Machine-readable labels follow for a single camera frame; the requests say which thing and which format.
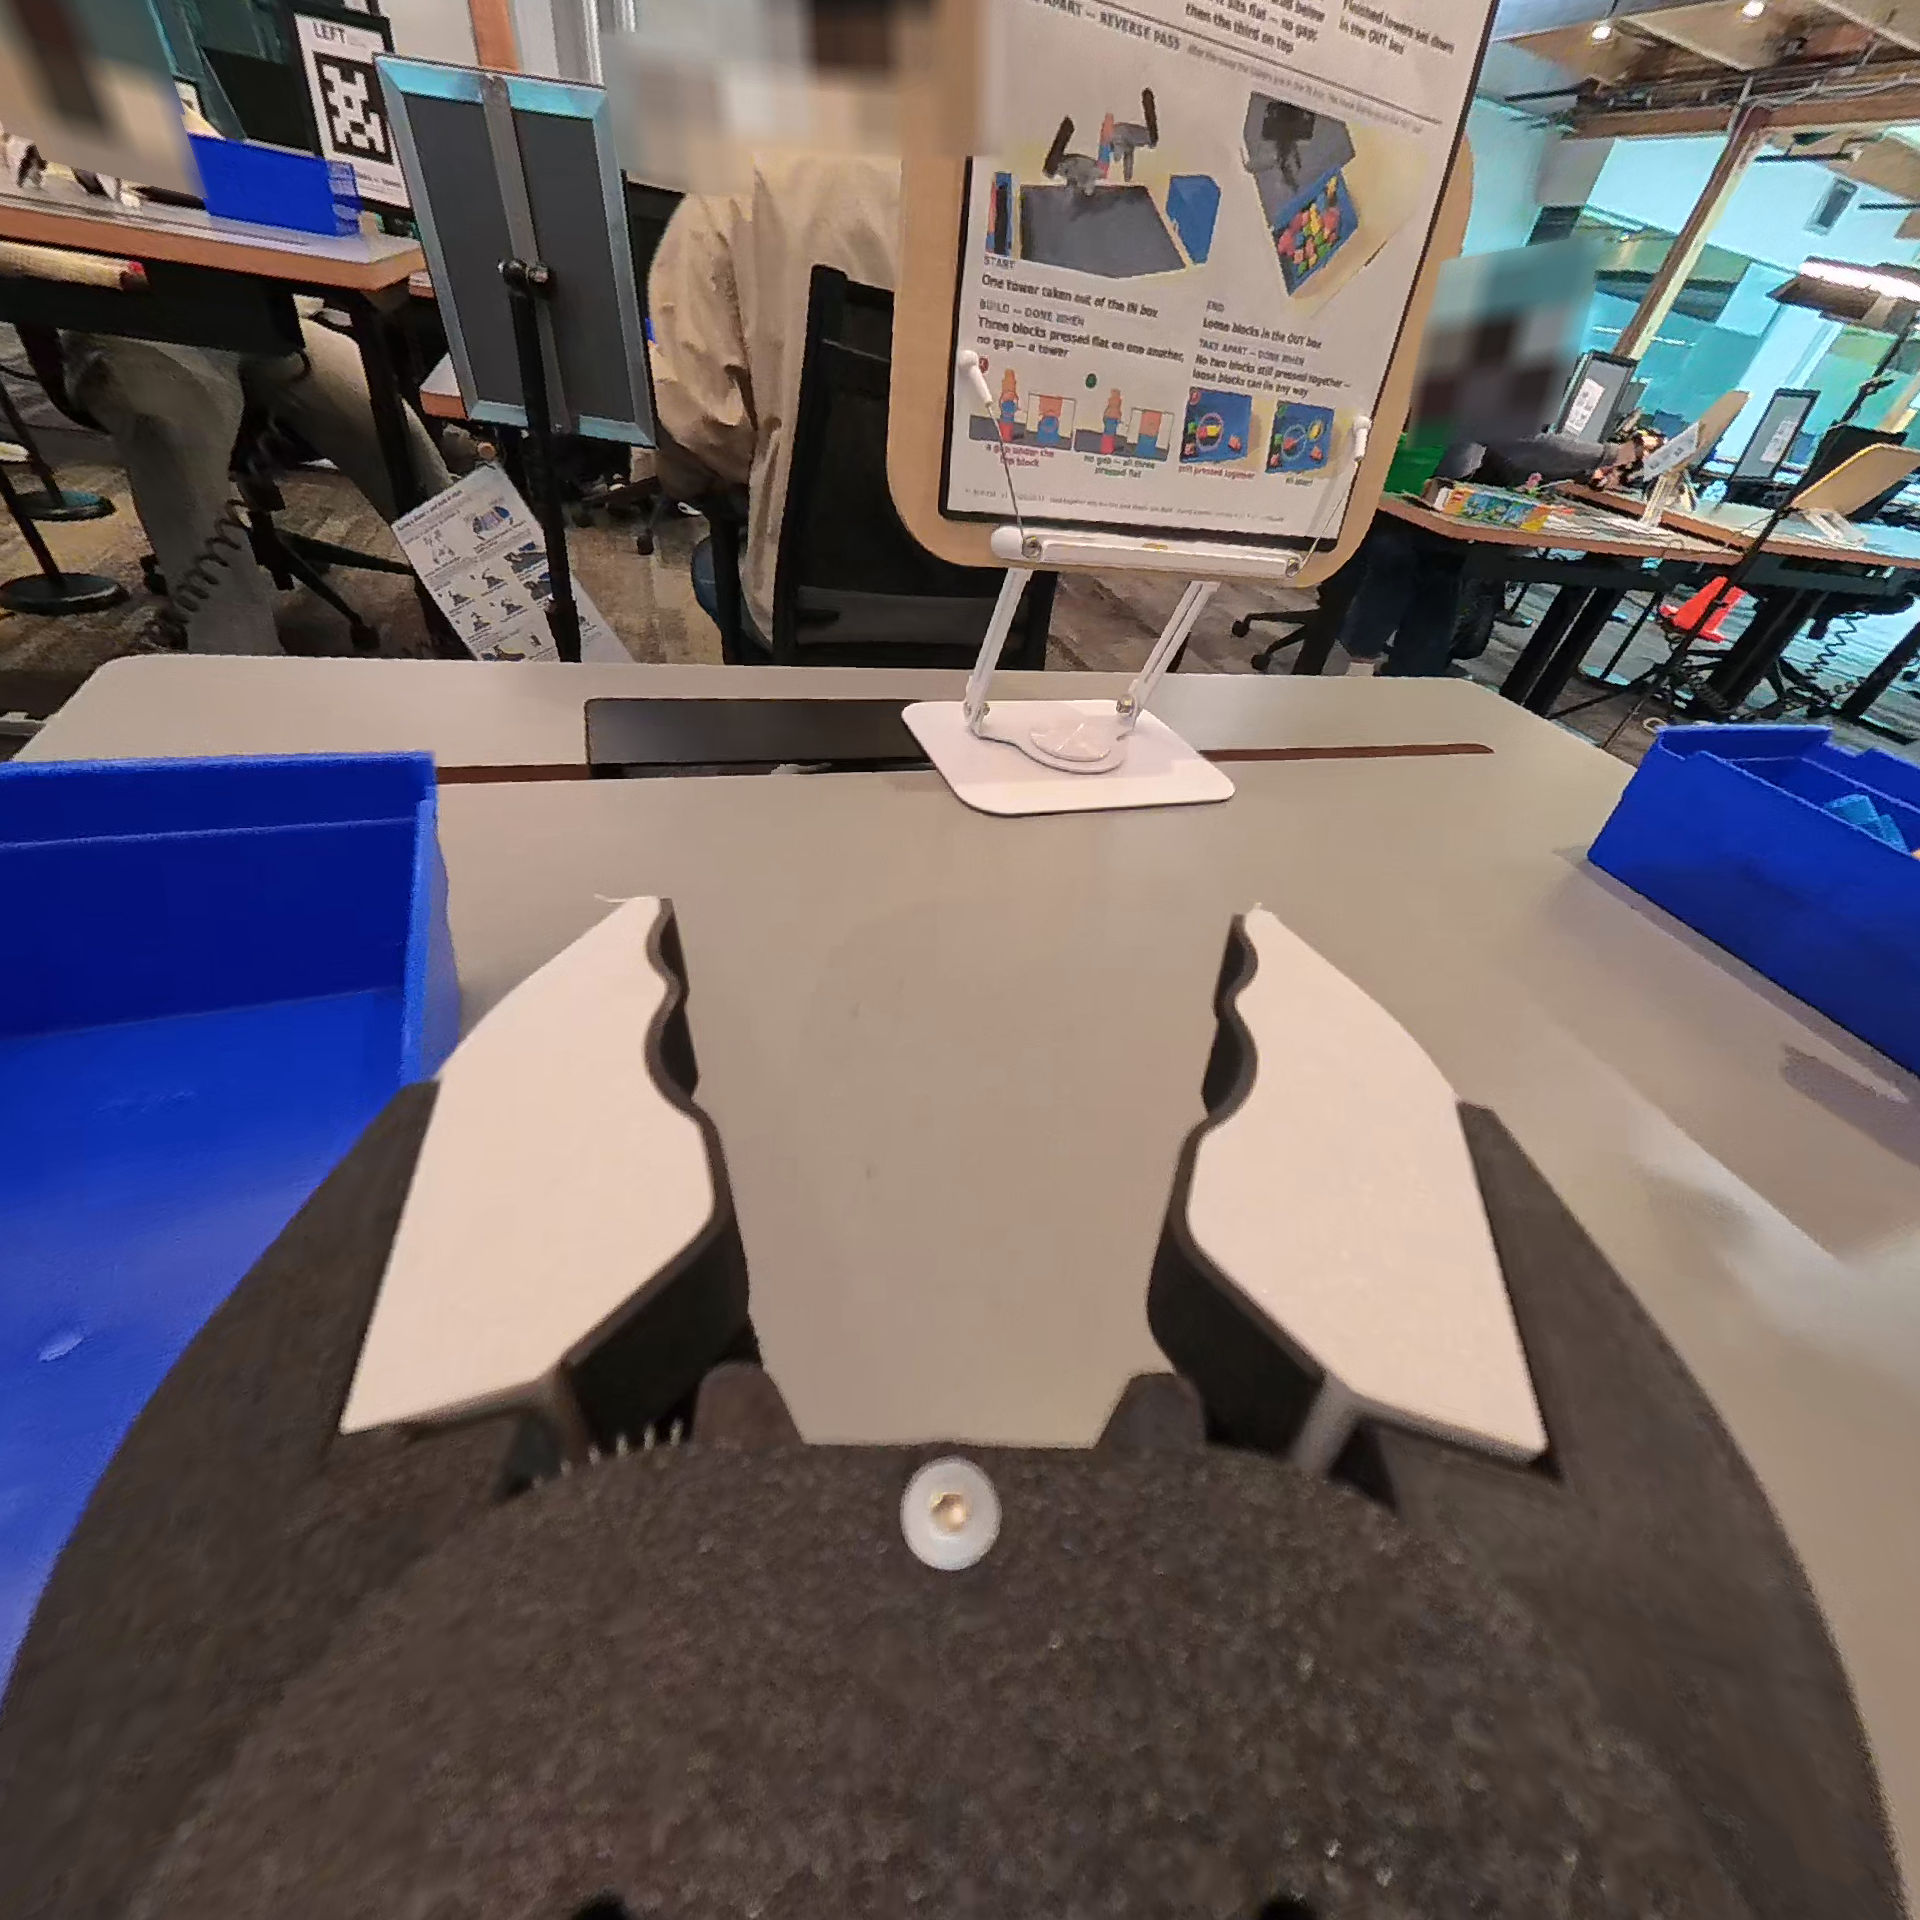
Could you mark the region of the wooden side table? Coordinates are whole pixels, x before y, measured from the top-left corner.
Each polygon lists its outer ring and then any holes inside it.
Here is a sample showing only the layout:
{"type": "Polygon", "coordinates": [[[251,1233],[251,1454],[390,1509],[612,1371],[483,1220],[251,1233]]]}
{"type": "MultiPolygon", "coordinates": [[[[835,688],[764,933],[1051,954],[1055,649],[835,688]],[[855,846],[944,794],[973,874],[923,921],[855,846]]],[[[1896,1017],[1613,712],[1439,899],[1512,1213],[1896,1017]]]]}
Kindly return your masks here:
{"type": "Polygon", "coordinates": [[[1654,526],[1598,496],[1555,508],[1529,531],[1446,516],[1404,496],[1389,496],[1382,513],[1463,544],[1464,579],[1555,587],[1548,612],[1500,682],[1503,699],[1537,715],[1558,704],[1628,594],[1678,587],[1689,569],[1704,579],[1721,573],[1758,596],[1740,645],[1717,668],[1719,704],[1741,699],[1821,602],[1880,602],[1915,586],[1915,534],[1886,526],[1868,526],[1860,544],[1846,544],[1783,518],[1759,538],[1765,518],[1745,510],[1680,513],[1654,526]]]}

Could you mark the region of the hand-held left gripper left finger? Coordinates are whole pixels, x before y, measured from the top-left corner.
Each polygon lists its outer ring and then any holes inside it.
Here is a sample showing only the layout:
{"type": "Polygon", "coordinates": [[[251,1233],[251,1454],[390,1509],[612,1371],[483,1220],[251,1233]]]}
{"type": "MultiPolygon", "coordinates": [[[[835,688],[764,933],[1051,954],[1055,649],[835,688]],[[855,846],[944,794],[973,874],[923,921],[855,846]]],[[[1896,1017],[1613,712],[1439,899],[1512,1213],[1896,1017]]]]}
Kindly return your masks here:
{"type": "Polygon", "coordinates": [[[612,904],[430,1092],[340,1435],[524,1414],[564,1459],[689,1438],[755,1331],[673,904],[612,904]]]}

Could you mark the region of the grey panel stand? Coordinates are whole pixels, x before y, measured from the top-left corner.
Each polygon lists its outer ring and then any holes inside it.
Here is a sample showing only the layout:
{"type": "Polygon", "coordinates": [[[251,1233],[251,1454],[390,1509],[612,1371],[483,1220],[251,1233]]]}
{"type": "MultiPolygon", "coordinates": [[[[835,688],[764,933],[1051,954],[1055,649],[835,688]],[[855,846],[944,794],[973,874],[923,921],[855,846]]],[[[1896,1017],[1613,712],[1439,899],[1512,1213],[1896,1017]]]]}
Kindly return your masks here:
{"type": "Polygon", "coordinates": [[[465,416],[518,430],[559,661],[585,656],[556,470],[563,436],[656,443],[614,110],[606,88],[375,61],[465,416]]]}

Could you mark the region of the black white marker sign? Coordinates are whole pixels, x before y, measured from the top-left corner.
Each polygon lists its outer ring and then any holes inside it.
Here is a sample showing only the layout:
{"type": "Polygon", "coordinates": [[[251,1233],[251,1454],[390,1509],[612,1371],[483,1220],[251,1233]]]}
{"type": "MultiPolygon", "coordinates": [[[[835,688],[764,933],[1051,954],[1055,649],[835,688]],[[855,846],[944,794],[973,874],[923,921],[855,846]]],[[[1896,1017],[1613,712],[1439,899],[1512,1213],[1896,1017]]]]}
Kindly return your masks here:
{"type": "Polygon", "coordinates": [[[409,209],[376,61],[392,48],[384,16],[348,8],[288,4],[320,153],[351,170],[358,200],[409,209]]]}

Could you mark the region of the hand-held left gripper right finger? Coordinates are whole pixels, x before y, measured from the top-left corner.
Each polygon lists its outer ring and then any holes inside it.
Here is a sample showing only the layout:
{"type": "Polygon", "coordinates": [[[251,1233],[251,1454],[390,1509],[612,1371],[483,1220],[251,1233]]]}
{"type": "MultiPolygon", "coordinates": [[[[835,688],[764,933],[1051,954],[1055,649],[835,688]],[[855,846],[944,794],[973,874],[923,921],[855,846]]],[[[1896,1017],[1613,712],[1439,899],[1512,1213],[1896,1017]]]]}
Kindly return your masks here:
{"type": "Polygon", "coordinates": [[[1453,1086],[1272,910],[1229,926],[1148,1329],[1227,1450],[1327,1475],[1391,1432],[1507,1468],[1548,1424],[1453,1086]]]}

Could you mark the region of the white document holder stand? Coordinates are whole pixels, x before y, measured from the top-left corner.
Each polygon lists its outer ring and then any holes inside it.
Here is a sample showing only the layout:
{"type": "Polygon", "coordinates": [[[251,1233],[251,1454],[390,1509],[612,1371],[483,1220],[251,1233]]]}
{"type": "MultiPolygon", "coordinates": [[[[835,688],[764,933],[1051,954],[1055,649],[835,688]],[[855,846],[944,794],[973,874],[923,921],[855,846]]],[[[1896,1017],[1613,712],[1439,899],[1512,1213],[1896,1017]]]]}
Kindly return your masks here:
{"type": "Polygon", "coordinates": [[[929,769],[973,811],[995,819],[1201,806],[1227,801],[1231,779],[1177,737],[1149,704],[1216,590],[1231,580],[1287,586],[1304,553],[1251,541],[1193,541],[1089,531],[1040,531],[1005,521],[992,531],[1005,564],[990,626],[948,701],[900,714],[929,769]],[[992,682],[1016,605],[1040,572],[1153,572],[1184,586],[1153,646],[1121,693],[1099,699],[1011,701],[992,682]]]}

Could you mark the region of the blue plastic bin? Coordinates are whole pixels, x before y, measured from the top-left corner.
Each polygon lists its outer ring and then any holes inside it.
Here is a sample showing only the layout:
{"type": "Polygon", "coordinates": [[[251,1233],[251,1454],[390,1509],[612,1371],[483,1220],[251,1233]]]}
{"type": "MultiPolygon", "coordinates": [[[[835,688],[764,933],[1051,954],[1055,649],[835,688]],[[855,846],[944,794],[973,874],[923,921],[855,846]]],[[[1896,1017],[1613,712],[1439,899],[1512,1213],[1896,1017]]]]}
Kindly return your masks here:
{"type": "Polygon", "coordinates": [[[425,754],[1,772],[1,1673],[184,1345],[461,989],[425,754]]]}
{"type": "Polygon", "coordinates": [[[1827,726],[1668,726],[1589,860],[1915,1073],[1917,857],[1821,811],[1849,788],[1917,810],[1917,765],[1827,726]]]}

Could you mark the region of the blue desk bin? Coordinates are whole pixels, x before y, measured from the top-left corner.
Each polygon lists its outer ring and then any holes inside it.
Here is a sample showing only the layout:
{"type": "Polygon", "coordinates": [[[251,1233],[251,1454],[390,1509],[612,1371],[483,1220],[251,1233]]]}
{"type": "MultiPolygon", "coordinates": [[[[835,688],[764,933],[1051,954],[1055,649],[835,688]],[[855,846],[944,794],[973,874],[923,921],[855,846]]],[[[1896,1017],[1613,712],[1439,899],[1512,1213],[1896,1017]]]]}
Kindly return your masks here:
{"type": "Polygon", "coordinates": [[[191,133],[204,210],[222,222],[288,234],[360,234],[364,202],[343,161],[191,133]]]}

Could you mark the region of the wooden office desk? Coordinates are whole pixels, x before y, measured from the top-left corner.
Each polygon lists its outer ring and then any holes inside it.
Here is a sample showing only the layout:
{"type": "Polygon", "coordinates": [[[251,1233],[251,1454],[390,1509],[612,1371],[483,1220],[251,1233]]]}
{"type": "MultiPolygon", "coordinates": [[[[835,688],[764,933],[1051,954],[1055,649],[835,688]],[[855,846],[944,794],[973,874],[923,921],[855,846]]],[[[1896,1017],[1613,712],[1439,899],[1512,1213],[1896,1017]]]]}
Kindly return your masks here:
{"type": "Polygon", "coordinates": [[[197,209],[126,209],[8,190],[1,237],[28,249],[4,276],[4,320],[105,338],[280,355],[299,348],[299,297],[348,315],[368,378],[380,458],[399,513],[417,484],[406,421],[417,382],[392,360],[417,243],[395,235],[316,235],[222,222],[197,209]]]}

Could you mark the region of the black office chair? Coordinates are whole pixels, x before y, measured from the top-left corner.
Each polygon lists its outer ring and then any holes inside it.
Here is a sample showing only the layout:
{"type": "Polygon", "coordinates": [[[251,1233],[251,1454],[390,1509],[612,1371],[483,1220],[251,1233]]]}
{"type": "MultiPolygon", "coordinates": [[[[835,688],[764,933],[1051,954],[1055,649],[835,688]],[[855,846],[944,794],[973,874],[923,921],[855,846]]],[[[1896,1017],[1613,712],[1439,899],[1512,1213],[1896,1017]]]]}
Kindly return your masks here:
{"type": "Polygon", "coordinates": [[[747,605],[747,498],[710,494],[689,561],[729,666],[966,668],[1004,573],[915,540],[887,470],[894,296],[814,268],[771,614],[747,605]]]}

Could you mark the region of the wooden instruction board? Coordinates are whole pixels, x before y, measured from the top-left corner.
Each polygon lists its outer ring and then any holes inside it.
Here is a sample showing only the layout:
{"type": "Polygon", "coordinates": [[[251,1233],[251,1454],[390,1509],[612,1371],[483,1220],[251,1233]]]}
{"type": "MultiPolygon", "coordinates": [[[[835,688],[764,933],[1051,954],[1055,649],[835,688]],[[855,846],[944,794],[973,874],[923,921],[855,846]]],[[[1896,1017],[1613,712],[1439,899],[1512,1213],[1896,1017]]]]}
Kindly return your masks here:
{"type": "Polygon", "coordinates": [[[957,564],[1312,580],[1381,498],[1489,2],[937,4],[889,484],[957,564]]]}

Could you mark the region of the printed instruction flyer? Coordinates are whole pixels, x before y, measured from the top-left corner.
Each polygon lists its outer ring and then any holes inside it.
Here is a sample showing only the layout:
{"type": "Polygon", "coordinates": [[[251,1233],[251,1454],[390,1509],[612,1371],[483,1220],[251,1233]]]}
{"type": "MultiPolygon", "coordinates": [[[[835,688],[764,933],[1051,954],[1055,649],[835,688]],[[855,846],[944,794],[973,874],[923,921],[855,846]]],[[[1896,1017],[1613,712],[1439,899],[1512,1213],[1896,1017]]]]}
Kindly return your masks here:
{"type": "Polygon", "coordinates": [[[475,464],[390,533],[468,658],[559,661],[542,526],[500,466],[475,464]]]}

